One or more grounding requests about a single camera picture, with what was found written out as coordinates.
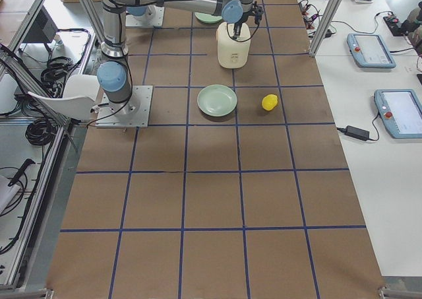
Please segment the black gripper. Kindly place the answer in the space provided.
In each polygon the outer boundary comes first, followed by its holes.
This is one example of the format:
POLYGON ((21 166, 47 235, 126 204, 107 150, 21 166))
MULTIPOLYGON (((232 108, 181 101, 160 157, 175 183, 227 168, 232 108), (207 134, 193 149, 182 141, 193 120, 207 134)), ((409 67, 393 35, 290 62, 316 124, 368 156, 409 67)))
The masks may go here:
POLYGON ((261 5, 258 5, 256 1, 252 3, 251 8, 244 12, 242 17, 233 25, 232 39, 236 41, 240 37, 242 24, 246 23, 249 17, 254 17, 254 23, 259 26, 263 13, 264 9, 261 5))

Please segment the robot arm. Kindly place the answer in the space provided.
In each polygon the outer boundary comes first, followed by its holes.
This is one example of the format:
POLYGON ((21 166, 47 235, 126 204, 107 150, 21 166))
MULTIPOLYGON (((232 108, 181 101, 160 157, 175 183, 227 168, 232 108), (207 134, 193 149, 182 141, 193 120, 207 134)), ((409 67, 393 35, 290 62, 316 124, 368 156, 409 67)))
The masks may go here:
POLYGON ((101 50, 111 58, 113 69, 99 70, 99 82, 109 100, 112 114, 126 117, 139 107, 139 99, 133 95, 129 83, 129 68, 120 65, 126 58, 128 47, 125 35, 126 12, 144 14, 150 6, 169 7, 195 13, 206 13, 222 17, 223 21, 234 25, 235 36, 249 17, 261 16, 262 8, 254 0, 102 0, 104 20, 104 40, 101 50))

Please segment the green plate near arm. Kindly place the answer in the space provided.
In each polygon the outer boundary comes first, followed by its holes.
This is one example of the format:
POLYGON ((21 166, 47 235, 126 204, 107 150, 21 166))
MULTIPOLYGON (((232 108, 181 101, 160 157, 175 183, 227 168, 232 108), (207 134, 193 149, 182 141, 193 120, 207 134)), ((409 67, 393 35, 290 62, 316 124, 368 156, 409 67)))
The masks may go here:
POLYGON ((195 12, 196 19, 204 24, 216 24, 222 21, 222 17, 195 12))
POLYGON ((228 86, 212 84, 200 90, 196 102, 204 114, 212 117, 223 117, 236 108, 237 95, 228 86))

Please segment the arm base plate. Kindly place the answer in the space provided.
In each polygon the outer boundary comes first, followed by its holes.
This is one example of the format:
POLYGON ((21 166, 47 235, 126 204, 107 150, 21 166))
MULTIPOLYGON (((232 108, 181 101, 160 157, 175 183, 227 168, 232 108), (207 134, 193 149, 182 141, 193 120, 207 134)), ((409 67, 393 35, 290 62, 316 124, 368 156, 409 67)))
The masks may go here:
POLYGON ((127 7, 127 28, 161 28, 164 21, 164 8, 155 5, 127 7))
POLYGON ((121 110, 125 103, 110 102, 104 92, 102 103, 107 103, 107 106, 99 109, 95 126, 102 128, 148 127, 152 94, 152 85, 134 86, 131 99, 121 110))

